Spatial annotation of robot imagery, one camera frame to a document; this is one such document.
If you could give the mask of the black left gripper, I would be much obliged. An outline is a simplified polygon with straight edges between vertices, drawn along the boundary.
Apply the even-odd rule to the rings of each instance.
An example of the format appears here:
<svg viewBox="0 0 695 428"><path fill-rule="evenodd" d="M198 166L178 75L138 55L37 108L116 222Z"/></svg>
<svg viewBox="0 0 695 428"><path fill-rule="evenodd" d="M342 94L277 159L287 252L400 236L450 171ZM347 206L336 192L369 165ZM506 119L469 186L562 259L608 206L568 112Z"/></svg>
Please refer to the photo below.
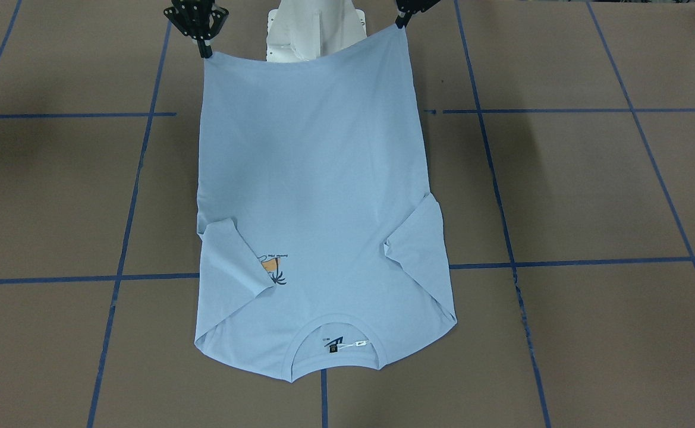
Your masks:
<svg viewBox="0 0 695 428"><path fill-rule="evenodd" d="M394 24L397 28L405 28L413 14L426 12L439 2L440 0L396 0L398 14Z"/></svg>

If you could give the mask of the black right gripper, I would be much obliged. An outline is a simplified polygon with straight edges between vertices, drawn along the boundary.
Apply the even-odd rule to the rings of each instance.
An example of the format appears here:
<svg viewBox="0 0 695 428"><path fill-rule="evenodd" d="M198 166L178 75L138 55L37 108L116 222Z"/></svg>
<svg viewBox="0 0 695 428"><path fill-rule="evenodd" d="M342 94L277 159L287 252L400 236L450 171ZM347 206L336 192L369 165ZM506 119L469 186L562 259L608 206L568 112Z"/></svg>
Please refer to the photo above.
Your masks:
<svg viewBox="0 0 695 428"><path fill-rule="evenodd" d="M212 39L221 32L229 11L215 1L171 1L164 16L181 34L197 40L200 57L209 59Z"/></svg>

